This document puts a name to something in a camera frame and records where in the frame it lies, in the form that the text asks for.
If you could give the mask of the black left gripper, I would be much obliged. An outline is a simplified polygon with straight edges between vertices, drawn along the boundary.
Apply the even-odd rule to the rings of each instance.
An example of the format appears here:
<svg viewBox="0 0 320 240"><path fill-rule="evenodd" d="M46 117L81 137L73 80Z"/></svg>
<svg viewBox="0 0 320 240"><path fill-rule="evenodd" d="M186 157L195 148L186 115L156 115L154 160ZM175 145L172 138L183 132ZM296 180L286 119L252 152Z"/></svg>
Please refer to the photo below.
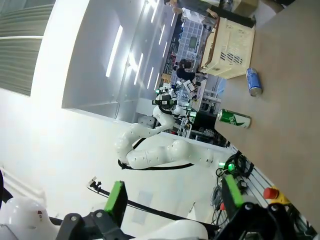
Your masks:
<svg viewBox="0 0 320 240"><path fill-rule="evenodd" d="M176 101L170 94L161 93L152 101L152 104L161 106L162 108L172 108L176 105Z"/></svg>

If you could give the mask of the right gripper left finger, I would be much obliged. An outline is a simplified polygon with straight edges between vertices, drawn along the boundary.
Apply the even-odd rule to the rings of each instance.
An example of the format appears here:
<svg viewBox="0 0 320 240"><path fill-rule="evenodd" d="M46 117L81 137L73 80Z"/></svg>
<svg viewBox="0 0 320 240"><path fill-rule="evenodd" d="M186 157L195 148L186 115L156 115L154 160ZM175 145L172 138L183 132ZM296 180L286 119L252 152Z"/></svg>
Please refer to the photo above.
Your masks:
<svg viewBox="0 0 320 240"><path fill-rule="evenodd" d="M67 214L59 228L57 240L128 240L121 225L128 203L123 181L116 181L103 209L87 216Z"/></svg>

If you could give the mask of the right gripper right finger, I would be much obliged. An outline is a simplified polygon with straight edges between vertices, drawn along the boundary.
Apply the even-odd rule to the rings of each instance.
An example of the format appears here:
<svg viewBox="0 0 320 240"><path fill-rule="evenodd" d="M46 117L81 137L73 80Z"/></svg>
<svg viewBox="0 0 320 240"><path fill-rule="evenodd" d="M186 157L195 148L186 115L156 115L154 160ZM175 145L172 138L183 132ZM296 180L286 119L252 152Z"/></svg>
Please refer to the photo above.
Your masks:
<svg viewBox="0 0 320 240"><path fill-rule="evenodd" d="M232 175L222 178L221 198L229 222L215 237L217 240L239 240L247 233L258 233L264 240L296 240L297 235L285 207L280 203L266 208L244 197Z"/></svg>

